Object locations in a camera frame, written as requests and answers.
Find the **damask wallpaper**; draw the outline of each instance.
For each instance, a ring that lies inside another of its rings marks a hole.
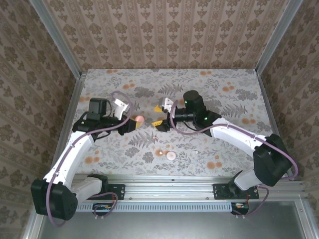
[[[48,171],[74,77],[28,0],[0,1],[0,239],[24,231],[30,184]]]
[[[289,0],[45,0],[83,71],[255,68]]]
[[[262,79],[319,222],[319,0],[304,0]]]

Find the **table surface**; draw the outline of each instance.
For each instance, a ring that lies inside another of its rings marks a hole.
[[[182,95],[189,90],[197,90],[208,110],[230,122],[258,134],[272,133],[253,69],[89,70],[73,123],[88,110],[92,97],[109,99],[114,90],[130,97],[133,115],[143,115],[145,123],[124,136],[114,131],[97,140],[77,173],[233,176],[253,167],[251,157],[227,142],[204,134],[185,136],[173,129],[159,132],[151,125],[166,117],[154,112],[159,98],[179,100],[183,107]],[[183,124],[178,128],[189,131]],[[166,158],[167,151],[176,153],[175,161]]]

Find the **purple cable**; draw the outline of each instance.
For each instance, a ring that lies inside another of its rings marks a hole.
[[[244,130],[236,127],[236,126],[228,125],[226,123],[218,123],[218,124],[214,124],[214,125],[211,125],[209,127],[203,128],[203,129],[201,129],[199,131],[196,131],[196,132],[187,133],[187,132],[183,132],[183,131],[179,130],[178,128],[176,128],[176,126],[174,124],[174,121],[173,121],[173,115],[175,115],[175,109],[176,109],[177,104],[178,104],[178,101],[175,101],[174,104],[171,107],[172,110],[171,110],[171,114],[169,116],[170,124],[173,127],[173,129],[175,129],[177,132],[179,132],[181,134],[184,134],[184,135],[194,135],[194,134],[205,132],[206,130],[209,130],[209,129],[214,128],[214,127],[222,126],[222,127],[233,128],[233,129],[235,129],[235,130],[237,130],[237,131],[239,131],[239,132],[241,132],[241,133],[243,133],[243,134],[245,134],[245,135],[247,135],[247,136],[249,136],[249,137],[251,137],[251,138],[253,138],[253,139],[255,139],[255,140],[257,140],[257,141],[259,141],[261,143],[263,143],[263,144],[265,144],[265,145],[267,145],[268,147],[270,147],[273,150],[277,151],[278,153],[282,154],[284,157],[286,157],[291,162],[291,164],[294,166],[294,169],[295,169],[294,174],[291,177],[286,177],[286,178],[282,178],[282,179],[284,179],[284,180],[294,179],[298,175],[298,166],[297,166],[296,162],[287,153],[283,152],[281,149],[273,146],[272,144],[266,142],[265,140],[263,140],[261,138],[258,138],[255,135],[253,135],[253,134],[251,134],[249,132],[246,132],[246,131],[244,131]]]
[[[253,215],[255,212],[257,212],[257,211],[261,208],[261,206],[264,204],[264,202],[266,201],[266,199],[267,199],[268,196],[269,196],[269,189],[266,188],[266,187],[260,186],[260,185],[258,185],[257,187],[262,188],[262,189],[265,189],[265,190],[267,191],[267,192],[266,192],[266,196],[265,196],[264,199],[261,201],[261,203],[258,205],[258,207],[256,207],[255,210],[253,210],[251,213],[248,213],[248,214],[246,214],[246,215],[242,215],[239,211],[233,210],[235,213],[237,213],[237,214],[239,214],[239,215],[242,215],[242,217],[247,217],[247,216]]]
[[[111,209],[107,212],[107,214],[105,214],[104,215],[104,217],[106,217],[107,215],[109,215],[114,209],[115,209],[115,207],[116,207],[116,205],[117,205],[117,203],[118,203],[118,200],[119,200],[119,198],[118,198],[118,195],[116,194],[116,193],[113,193],[113,192],[108,192],[108,193],[101,193],[101,194],[97,194],[97,195],[93,195],[93,196],[91,196],[91,198],[98,198],[98,197],[102,197],[102,196],[106,196],[106,195],[113,195],[113,196],[115,196],[115,203],[114,203],[114,205],[111,207]],[[99,205],[97,205],[95,208],[94,208],[94,212],[93,212],[93,214],[95,215],[95,216],[97,216],[96,215],[96,210],[97,210],[97,208],[99,207]]]
[[[127,121],[129,121],[130,117],[132,116],[132,113],[133,113],[133,104],[130,100],[129,97],[127,97],[127,95],[125,95],[124,93],[120,92],[120,91],[113,91],[111,93],[111,97],[112,99],[114,99],[114,94],[120,94],[122,95],[129,103],[129,106],[130,106],[130,110],[129,110],[129,113],[128,113],[128,116],[127,118],[120,124],[116,125],[116,126],[112,126],[112,127],[108,127],[108,128],[102,128],[102,129],[97,129],[97,130],[93,130],[93,131],[90,131],[90,132],[87,132],[83,135],[81,135],[80,137],[78,137],[76,140],[74,140],[74,142],[70,145],[70,147],[67,149],[67,151],[65,152],[65,154],[62,156],[62,159],[60,161],[60,163],[58,164],[58,166],[56,167],[56,170],[54,172],[54,175],[51,179],[51,181],[49,182],[49,185],[48,185],[48,188],[46,190],[46,197],[45,197],[45,204],[46,204],[46,211],[48,213],[48,217],[49,217],[49,220],[50,222],[56,226],[56,227],[61,227],[64,225],[65,221],[61,224],[57,224],[54,220],[53,220],[53,217],[52,217],[52,214],[51,214],[51,209],[50,209],[50,192],[51,192],[51,187],[52,187],[52,184],[54,182],[54,179],[56,178],[64,160],[66,159],[67,155],[70,153],[71,149],[75,146],[75,144],[81,140],[83,137],[87,136],[87,135],[91,135],[93,133],[100,133],[100,132],[104,132],[104,131],[110,131],[110,130],[114,130],[114,129],[117,129],[123,125],[126,124]]]

